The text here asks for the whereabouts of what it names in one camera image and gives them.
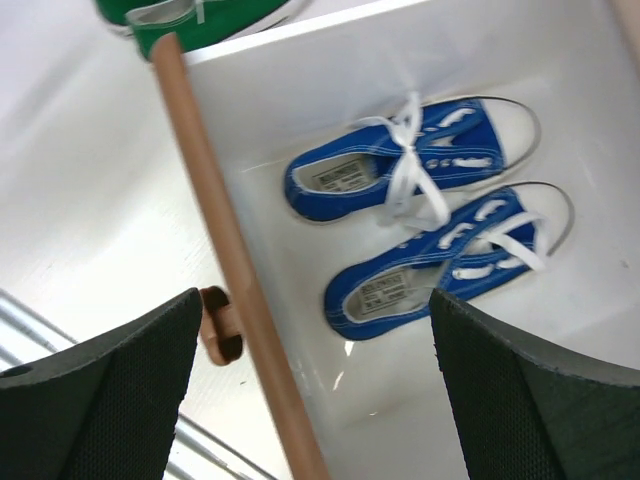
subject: white box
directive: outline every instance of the white box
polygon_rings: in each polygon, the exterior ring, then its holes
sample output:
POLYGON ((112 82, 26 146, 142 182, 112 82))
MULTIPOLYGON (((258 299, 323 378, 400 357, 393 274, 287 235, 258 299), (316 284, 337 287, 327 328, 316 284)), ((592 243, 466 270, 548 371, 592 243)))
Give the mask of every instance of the white box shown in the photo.
POLYGON ((577 209, 547 272, 472 303, 582 353, 640 368, 640 84, 609 2, 383 0, 186 60, 333 478, 467 475, 429 321, 353 343, 323 317, 331 278, 407 233, 380 227, 375 209, 311 225, 283 196, 283 172, 295 156, 360 117, 392 113, 408 91, 500 95, 533 108, 542 142, 513 181, 558 185, 577 209))

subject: sneaker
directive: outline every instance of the sneaker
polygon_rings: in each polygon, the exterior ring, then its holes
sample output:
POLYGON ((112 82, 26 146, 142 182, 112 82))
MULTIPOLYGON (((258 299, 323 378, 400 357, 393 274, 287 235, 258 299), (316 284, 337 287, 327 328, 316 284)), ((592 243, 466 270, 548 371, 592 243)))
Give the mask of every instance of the sneaker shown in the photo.
POLYGON ((126 14, 136 8, 147 7, 162 0, 95 0, 96 10, 102 20, 115 33, 130 36, 131 28, 127 24, 126 14))
POLYGON ((185 51, 266 30, 297 13, 307 0, 166 0, 126 18, 148 60, 153 44, 175 32, 185 51))
POLYGON ((498 188, 455 211, 437 232, 420 232, 338 274, 324 295, 325 316, 350 340, 428 317, 435 288, 470 300, 543 270, 573 216, 568 196, 552 185, 498 188))
POLYGON ((523 163, 540 138, 528 107, 504 98, 468 97, 421 107, 417 94, 393 119, 371 117, 337 140, 296 158, 285 196, 302 217, 327 222, 386 204, 389 219, 433 231, 450 211, 442 192, 477 190, 523 163), (412 197, 422 192, 421 211, 412 197))

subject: green shoe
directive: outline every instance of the green shoe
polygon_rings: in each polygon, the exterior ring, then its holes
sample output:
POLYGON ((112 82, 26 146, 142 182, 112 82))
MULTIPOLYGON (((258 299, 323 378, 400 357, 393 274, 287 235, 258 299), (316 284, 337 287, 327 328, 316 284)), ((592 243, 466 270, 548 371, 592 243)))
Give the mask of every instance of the green shoe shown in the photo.
POLYGON ((127 24, 125 17, 127 12, 160 2, 162 0, 95 0, 95 6, 102 20, 109 25, 110 30, 130 36, 132 34, 131 27, 127 24))
POLYGON ((185 51, 266 30, 297 13, 307 0, 166 0, 126 18, 148 60, 153 44, 176 32, 185 51))

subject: white rubber toe cap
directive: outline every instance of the white rubber toe cap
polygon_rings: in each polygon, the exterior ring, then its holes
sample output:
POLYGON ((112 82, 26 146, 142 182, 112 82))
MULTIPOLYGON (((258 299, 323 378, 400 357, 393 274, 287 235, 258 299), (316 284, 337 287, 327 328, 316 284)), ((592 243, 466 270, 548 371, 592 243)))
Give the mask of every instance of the white rubber toe cap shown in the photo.
POLYGON ((516 102, 498 98, 482 99, 482 104, 505 159, 505 168, 528 156, 538 143, 540 129, 533 111, 516 102))
POLYGON ((540 213, 548 219, 549 244, 553 253, 573 226, 574 209, 568 195, 546 183, 522 183, 511 188, 526 211, 540 213))

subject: insole label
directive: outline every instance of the insole label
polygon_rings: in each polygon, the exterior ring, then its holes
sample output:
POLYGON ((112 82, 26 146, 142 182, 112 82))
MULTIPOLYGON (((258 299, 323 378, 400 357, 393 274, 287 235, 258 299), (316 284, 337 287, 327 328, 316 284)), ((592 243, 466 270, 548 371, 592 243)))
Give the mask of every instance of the insole label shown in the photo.
POLYGON ((387 273, 364 284, 358 291, 362 315, 395 305, 409 295, 403 271, 387 273))
POLYGON ((351 160, 333 167, 314 175, 313 179, 318 189, 323 192, 351 192, 371 183, 369 174, 362 164, 362 159, 351 160))

